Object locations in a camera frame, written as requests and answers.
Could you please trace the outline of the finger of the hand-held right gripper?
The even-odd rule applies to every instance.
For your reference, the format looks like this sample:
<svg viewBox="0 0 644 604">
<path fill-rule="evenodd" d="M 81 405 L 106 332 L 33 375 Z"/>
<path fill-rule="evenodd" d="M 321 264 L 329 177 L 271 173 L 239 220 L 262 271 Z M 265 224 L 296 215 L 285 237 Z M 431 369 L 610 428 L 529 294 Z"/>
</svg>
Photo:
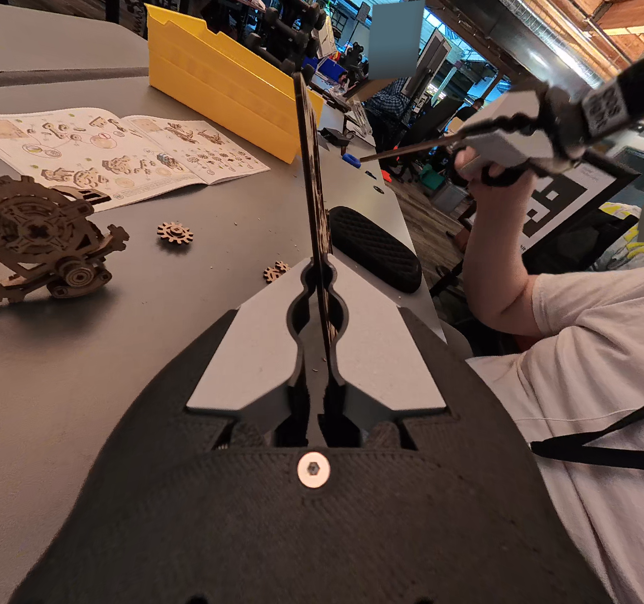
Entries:
<svg viewBox="0 0 644 604">
<path fill-rule="evenodd" d="M 548 135 L 540 129 L 532 134 L 517 129 L 501 128 L 499 122 L 465 124 L 455 133 L 455 142 L 472 148 L 477 156 L 465 167 L 484 167 L 498 164 L 517 167 L 529 160 L 559 160 L 559 154 Z"/>
<path fill-rule="evenodd" d="M 509 90 L 478 110 L 465 124 L 501 123 L 504 119 L 536 121 L 547 91 L 547 88 Z"/>
</svg>

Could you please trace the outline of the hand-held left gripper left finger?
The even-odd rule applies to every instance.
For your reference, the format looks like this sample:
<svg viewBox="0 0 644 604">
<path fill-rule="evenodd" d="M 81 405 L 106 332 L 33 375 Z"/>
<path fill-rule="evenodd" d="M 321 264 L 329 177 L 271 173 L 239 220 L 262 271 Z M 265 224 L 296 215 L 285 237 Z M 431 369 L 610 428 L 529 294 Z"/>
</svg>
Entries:
<svg viewBox="0 0 644 604">
<path fill-rule="evenodd" d="M 316 291 L 304 259 L 236 310 L 186 407 L 271 433 L 278 447 L 305 447 L 310 395 L 300 336 Z"/>
</svg>

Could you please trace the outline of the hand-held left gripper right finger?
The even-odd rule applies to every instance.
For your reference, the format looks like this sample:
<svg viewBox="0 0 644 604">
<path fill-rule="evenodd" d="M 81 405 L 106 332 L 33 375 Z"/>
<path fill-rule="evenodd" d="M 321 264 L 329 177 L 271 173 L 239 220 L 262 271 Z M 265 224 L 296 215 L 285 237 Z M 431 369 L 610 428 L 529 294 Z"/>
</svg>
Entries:
<svg viewBox="0 0 644 604">
<path fill-rule="evenodd" d="M 325 254 L 328 447 L 360 447 L 380 423 L 447 410 L 406 317 L 415 315 Z"/>
</svg>

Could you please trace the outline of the wooden stick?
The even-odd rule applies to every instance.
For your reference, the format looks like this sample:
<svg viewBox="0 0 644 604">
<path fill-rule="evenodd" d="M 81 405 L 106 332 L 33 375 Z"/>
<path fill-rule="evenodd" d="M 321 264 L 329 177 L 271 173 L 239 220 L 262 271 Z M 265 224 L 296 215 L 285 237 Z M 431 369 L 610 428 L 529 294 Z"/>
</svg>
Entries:
<svg viewBox="0 0 644 604">
<path fill-rule="evenodd" d="M 390 151 L 385 151 L 380 154 L 368 155 L 358 159 L 360 164 L 366 164 L 381 159 L 389 158 L 398 158 L 405 155 L 413 155 L 416 153 L 423 153 L 430 151 L 433 148 L 439 148 L 442 146 L 454 146 L 459 142 L 462 142 L 466 138 L 467 134 L 464 132 L 458 132 L 455 134 L 444 136 L 440 139 L 435 139 L 432 141 L 421 142 L 414 145 L 409 145 L 405 147 L 398 147 Z"/>
</svg>

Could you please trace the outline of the small thick wooden gear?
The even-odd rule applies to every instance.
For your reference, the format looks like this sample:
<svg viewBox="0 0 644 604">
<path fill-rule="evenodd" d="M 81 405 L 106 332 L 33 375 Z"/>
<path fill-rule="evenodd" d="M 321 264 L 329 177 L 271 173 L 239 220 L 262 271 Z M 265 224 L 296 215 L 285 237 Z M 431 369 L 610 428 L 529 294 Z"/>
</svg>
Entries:
<svg viewBox="0 0 644 604">
<path fill-rule="evenodd" d="M 189 245 L 194 233 L 179 222 L 163 222 L 157 226 L 157 237 L 174 245 Z"/>
</svg>

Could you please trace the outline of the laser-cut wooden parts sheet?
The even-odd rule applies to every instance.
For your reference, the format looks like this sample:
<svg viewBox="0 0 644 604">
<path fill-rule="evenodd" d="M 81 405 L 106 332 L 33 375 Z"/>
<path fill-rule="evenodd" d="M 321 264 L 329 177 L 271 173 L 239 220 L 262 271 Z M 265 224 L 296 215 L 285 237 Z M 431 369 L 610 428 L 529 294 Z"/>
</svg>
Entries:
<svg viewBox="0 0 644 604">
<path fill-rule="evenodd" d="M 343 314 L 341 304 L 331 288 L 335 270 L 328 259 L 332 254 L 332 239 L 323 198 L 316 114 L 301 72 L 293 74 L 293 83 L 312 243 L 313 278 L 330 382 L 339 384 L 336 346 Z"/>
</svg>

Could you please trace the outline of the person's right forearm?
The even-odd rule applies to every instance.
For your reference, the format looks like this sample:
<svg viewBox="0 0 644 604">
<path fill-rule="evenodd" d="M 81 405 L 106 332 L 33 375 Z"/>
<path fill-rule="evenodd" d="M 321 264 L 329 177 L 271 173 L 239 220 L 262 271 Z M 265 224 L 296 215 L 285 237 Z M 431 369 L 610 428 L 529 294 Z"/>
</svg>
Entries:
<svg viewBox="0 0 644 604">
<path fill-rule="evenodd" d="M 532 302 L 536 276 L 527 273 L 520 252 L 530 197 L 500 203 L 476 201 L 464 254 L 463 286 L 470 311 L 485 326 L 506 334 L 538 337 L 541 331 Z"/>
</svg>

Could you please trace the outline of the partly built wooden model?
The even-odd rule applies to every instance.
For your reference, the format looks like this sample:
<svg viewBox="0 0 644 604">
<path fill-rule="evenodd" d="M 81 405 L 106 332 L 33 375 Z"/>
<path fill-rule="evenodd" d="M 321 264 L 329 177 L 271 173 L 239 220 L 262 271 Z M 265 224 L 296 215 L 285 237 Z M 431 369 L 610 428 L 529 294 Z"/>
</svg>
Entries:
<svg viewBox="0 0 644 604">
<path fill-rule="evenodd" d="M 110 282 L 106 258 L 125 250 L 129 234 L 115 225 L 102 232 L 90 220 L 97 195 L 1 177 L 1 265 L 12 273 L 1 280 L 1 301 L 18 303 L 40 288 L 75 299 Z"/>
</svg>

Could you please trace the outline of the person's right hand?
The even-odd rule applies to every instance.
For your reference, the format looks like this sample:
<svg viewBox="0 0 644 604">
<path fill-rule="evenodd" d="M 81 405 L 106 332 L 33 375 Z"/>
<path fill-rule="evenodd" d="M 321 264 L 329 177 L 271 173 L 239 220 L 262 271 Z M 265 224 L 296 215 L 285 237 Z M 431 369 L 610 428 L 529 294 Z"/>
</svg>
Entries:
<svg viewBox="0 0 644 604">
<path fill-rule="evenodd" d="M 479 154 L 473 148 L 463 148 L 457 151 L 455 157 L 455 171 L 468 182 L 468 189 L 477 202 L 510 202 L 524 200 L 530 197 L 535 187 L 536 174 L 532 171 L 523 171 L 521 177 L 511 186 L 492 187 L 482 181 L 483 166 L 477 165 Z"/>
</svg>

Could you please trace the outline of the black framed marker sign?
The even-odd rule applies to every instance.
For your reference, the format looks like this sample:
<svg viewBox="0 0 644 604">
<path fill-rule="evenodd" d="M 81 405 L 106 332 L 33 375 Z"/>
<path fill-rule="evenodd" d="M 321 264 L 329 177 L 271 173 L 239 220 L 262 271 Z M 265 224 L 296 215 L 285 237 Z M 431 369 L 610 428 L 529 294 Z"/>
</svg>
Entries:
<svg viewBox="0 0 644 604">
<path fill-rule="evenodd" d="M 536 254 L 547 238 L 554 238 L 631 187 L 641 175 L 629 165 L 589 149 L 582 161 L 565 173 L 538 179 L 527 203 L 521 254 Z"/>
</svg>

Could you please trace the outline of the black ribbed wrist rest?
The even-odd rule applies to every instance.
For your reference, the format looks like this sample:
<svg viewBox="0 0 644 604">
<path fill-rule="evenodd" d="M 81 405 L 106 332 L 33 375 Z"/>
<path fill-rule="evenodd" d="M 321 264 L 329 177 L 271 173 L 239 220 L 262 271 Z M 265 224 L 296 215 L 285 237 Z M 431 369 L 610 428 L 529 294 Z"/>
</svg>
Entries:
<svg viewBox="0 0 644 604">
<path fill-rule="evenodd" d="M 332 244 L 389 286 L 413 294 L 423 270 L 416 254 L 361 213 L 337 206 L 328 212 Z"/>
</svg>

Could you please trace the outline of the neon yellow patterned cloth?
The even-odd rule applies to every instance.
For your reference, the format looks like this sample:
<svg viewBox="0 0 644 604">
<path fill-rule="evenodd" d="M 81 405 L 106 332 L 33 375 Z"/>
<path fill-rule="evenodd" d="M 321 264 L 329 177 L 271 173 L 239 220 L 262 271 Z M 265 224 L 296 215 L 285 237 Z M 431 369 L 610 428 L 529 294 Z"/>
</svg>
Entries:
<svg viewBox="0 0 644 604">
<path fill-rule="evenodd" d="M 640 233 L 641 207 L 619 202 L 606 202 L 600 209 L 618 220 L 634 221 L 628 229 L 600 255 L 592 270 L 632 270 L 643 268 L 643 234 Z"/>
</svg>

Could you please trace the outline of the person's white garment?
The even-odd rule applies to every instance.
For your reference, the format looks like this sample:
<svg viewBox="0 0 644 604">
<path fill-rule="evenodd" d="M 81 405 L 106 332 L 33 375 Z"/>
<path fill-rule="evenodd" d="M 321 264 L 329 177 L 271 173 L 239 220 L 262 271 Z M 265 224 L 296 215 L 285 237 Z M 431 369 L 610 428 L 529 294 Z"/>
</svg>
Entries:
<svg viewBox="0 0 644 604">
<path fill-rule="evenodd" d="M 600 431 L 643 407 L 643 269 L 541 275 L 543 338 L 468 364 L 527 443 Z M 611 598 L 643 602 L 643 471 L 534 456 L 566 531 Z"/>
</svg>

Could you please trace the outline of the open instruction booklet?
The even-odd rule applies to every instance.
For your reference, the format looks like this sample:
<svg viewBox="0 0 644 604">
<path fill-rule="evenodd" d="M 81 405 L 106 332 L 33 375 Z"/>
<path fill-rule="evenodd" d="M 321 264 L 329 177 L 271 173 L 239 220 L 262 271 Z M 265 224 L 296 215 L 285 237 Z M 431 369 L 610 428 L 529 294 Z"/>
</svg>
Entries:
<svg viewBox="0 0 644 604">
<path fill-rule="evenodd" d="M 98 108 L 1 115 L 1 161 L 100 210 L 270 167 L 205 120 L 117 117 Z"/>
</svg>

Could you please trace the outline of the black dumbbells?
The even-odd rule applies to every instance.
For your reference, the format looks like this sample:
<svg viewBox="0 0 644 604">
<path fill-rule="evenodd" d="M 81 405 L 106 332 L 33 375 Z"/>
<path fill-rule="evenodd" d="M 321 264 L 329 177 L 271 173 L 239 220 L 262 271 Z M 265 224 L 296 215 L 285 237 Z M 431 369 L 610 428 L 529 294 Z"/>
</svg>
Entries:
<svg viewBox="0 0 644 604">
<path fill-rule="evenodd" d="M 303 0 L 278 0 L 278 5 L 266 9 L 261 34 L 249 34 L 245 47 L 289 76 L 301 73 L 309 85 L 321 47 L 316 33 L 326 23 L 326 12 Z"/>
</svg>

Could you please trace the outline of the yellow plastic bin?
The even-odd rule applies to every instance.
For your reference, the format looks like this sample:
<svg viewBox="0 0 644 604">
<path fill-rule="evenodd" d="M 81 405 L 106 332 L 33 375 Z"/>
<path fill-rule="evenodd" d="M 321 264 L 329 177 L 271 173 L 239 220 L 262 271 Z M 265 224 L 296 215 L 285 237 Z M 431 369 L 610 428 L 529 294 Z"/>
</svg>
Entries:
<svg viewBox="0 0 644 604">
<path fill-rule="evenodd" d="M 290 164 L 320 165 L 324 101 L 300 72 L 289 76 L 205 20 L 146 4 L 149 84 Z"/>
</svg>

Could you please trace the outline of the silver ventilation duct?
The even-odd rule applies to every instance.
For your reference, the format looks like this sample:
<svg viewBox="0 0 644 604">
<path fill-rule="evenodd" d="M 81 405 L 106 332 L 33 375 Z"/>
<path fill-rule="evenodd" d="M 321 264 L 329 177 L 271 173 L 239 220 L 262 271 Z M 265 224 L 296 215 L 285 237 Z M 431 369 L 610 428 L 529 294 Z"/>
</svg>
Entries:
<svg viewBox="0 0 644 604">
<path fill-rule="evenodd" d="M 613 77 L 613 65 L 562 13 L 544 0 L 499 0 L 560 62 L 592 88 Z"/>
</svg>

